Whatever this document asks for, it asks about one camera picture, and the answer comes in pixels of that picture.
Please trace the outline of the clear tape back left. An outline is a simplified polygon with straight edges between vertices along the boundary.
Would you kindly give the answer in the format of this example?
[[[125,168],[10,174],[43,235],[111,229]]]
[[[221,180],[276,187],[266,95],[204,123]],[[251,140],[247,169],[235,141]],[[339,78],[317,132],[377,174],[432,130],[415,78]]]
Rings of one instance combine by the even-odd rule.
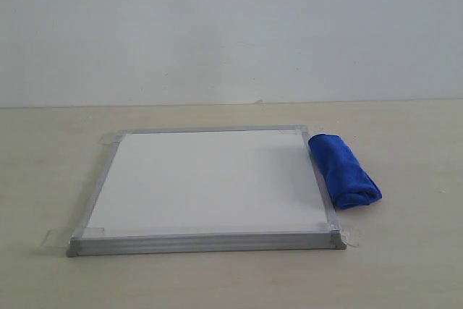
[[[99,140],[100,145],[112,145],[113,143],[119,143],[124,138],[124,133],[112,132],[103,135]]]

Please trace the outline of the clear tape back right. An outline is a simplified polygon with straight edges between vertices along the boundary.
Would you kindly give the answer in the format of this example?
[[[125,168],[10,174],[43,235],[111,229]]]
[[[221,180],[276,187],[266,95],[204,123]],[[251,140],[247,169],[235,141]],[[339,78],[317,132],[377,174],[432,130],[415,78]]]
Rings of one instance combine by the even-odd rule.
[[[301,135],[303,137],[308,137],[310,135],[309,130],[304,125],[293,125],[288,127],[282,127],[279,129],[281,134],[291,134],[291,135]]]

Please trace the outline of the aluminium framed whiteboard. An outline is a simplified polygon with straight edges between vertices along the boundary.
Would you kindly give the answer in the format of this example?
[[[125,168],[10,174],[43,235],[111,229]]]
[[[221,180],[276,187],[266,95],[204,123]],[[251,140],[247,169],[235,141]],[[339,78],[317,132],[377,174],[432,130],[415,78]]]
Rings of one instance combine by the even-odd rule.
[[[67,255],[345,249],[309,136],[288,126],[119,131]]]

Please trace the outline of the clear tape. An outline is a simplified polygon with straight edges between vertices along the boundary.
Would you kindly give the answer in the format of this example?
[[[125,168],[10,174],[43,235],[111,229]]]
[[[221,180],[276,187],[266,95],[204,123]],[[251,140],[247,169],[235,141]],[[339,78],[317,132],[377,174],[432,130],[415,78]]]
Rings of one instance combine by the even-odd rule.
[[[351,227],[344,227],[341,230],[342,242],[350,247],[359,247],[360,244],[360,232]]]
[[[124,133],[112,132],[103,135],[99,140],[100,145],[112,145],[113,143],[119,143],[124,138]]]
[[[310,135],[309,130],[304,125],[293,125],[288,127],[282,127],[279,129],[281,134],[291,134],[291,135],[301,135],[303,137],[308,137]]]

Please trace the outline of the blue microfiber cloth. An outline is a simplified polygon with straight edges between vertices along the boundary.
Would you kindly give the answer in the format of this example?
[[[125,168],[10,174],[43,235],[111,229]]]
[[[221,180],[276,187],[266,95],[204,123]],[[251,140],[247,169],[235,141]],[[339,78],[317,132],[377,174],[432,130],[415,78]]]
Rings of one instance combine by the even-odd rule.
[[[368,206],[382,198],[376,183],[341,137],[314,135],[308,140],[308,146],[335,208]]]

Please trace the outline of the clear tape front right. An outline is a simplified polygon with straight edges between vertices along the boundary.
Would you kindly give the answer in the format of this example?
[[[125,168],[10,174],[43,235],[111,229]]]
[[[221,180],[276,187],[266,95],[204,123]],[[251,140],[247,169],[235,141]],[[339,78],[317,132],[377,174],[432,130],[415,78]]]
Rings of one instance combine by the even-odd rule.
[[[360,232],[351,227],[344,227],[341,230],[342,242],[350,247],[359,247],[360,244]]]

